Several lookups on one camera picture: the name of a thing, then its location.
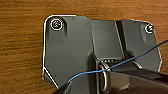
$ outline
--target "corner screw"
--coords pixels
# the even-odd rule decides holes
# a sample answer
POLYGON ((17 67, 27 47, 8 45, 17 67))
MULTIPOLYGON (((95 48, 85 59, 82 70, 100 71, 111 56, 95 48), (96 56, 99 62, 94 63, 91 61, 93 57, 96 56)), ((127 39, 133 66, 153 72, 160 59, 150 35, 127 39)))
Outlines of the corner screw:
POLYGON ((146 27, 145 27, 145 31, 148 33, 148 34, 151 34, 153 31, 154 31, 154 27, 150 24, 148 24, 146 27))

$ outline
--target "cable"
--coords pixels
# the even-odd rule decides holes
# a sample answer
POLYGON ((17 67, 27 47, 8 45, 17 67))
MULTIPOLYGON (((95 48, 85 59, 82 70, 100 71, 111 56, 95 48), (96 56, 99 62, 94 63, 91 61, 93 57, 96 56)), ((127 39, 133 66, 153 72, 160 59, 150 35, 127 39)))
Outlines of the cable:
POLYGON ((104 71, 107 71, 108 69, 112 69, 112 68, 117 67, 117 66, 119 66, 119 65, 122 65, 122 64, 124 64, 124 63, 126 63, 126 62, 129 62, 129 61, 131 61, 131 60, 137 59, 137 58, 139 58, 139 57, 141 57, 141 56, 143 56, 143 55, 146 55, 147 53, 151 52, 152 50, 158 48, 159 46, 161 46, 161 45, 163 45, 163 44, 165 44, 165 43, 167 43, 167 42, 168 42, 168 39, 165 40, 165 41, 163 41, 163 42, 161 42, 161 43, 159 43, 159 44, 157 44, 156 46, 154 46, 153 48, 149 49, 148 51, 146 51, 145 53, 143 53, 143 54, 141 54, 141 55, 138 55, 138 56, 136 56, 136 57, 127 59, 127 60, 125 60, 125 61, 122 61, 121 63, 118 63, 118 64, 116 64, 116 65, 114 65, 114 66, 111 66, 111 67, 109 67, 109 68, 107 68, 107 69, 79 73, 79 74, 73 76, 72 78, 70 78, 70 79, 68 80, 68 82, 72 81, 74 78, 76 78, 76 77, 78 77, 78 76, 80 76, 80 75, 90 74, 90 73, 104 72, 104 71))

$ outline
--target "electronic device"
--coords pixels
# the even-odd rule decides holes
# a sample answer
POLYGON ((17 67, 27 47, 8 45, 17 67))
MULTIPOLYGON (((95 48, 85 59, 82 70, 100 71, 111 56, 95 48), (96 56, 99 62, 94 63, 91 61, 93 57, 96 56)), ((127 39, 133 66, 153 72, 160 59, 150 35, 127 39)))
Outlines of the electronic device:
MULTIPOLYGON (((80 72, 107 69, 155 45, 154 28, 145 21, 52 15, 44 23, 43 80, 59 88, 80 72)), ((159 50, 154 49, 107 72, 79 76, 71 83, 71 94, 108 94, 113 72, 158 72, 160 65, 159 50)))

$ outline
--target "blue wire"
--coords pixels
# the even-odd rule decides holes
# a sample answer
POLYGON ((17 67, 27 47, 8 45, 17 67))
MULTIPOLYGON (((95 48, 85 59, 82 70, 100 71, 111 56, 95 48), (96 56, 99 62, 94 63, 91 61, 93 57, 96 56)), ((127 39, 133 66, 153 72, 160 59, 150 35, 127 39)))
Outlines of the blue wire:
POLYGON ((145 53, 143 53, 143 54, 141 54, 141 55, 138 55, 138 56, 136 56, 136 57, 132 57, 132 58, 130 58, 130 59, 127 59, 127 60, 125 60, 125 61, 122 61, 121 63, 118 63, 118 64, 116 64, 116 65, 114 65, 114 66, 111 66, 111 67, 109 67, 109 68, 107 68, 107 69, 79 73, 79 74, 73 76, 72 78, 70 78, 70 79, 68 80, 68 82, 72 81, 74 78, 76 78, 76 77, 78 77, 78 76, 80 76, 80 75, 90 74, 90 73, 104 72, 104 71, 107 71, 108 69, 112 69, 112 68, 117 67, 117 66, 119 66, 119 65, 122 65, 122 64, 124 64, 124 63, 126 63, 126 62, 129 62, 129 61, 131 61, 131 60, 137 59, 137 58, 139 58, 139 57, 141 57, 141 56, 143 56, 143 55, 145 55, 145 54, 151 52, 151 51, 154 50, 155 48, 158 48, 159 46, 161 46, 161 45, 163 45, 163 44, 165 44, 165 43, 167 43, 167 42, 168 42, 168 39, 165 40, 165 41, 163 41, 163 42, 161 42, 161 43, 159 43, 159 44, 157 44, 156 46, 154 46, 153 48, 149 49, 148 51, 146 51, 145 53))

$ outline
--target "wooden table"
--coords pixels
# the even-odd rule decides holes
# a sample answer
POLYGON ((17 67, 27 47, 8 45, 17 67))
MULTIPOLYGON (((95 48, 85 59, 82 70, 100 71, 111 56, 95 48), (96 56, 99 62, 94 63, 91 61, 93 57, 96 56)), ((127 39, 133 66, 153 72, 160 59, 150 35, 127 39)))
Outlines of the wooden table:
MULTIPOLYGON (((53 14, 151 22, 157 41, 168 38, 167 0, 0 0, 0 94, 50 94, 42 77, 43 23, 53 14)), ((160 47, 168 74, 168 44, 160 47)))

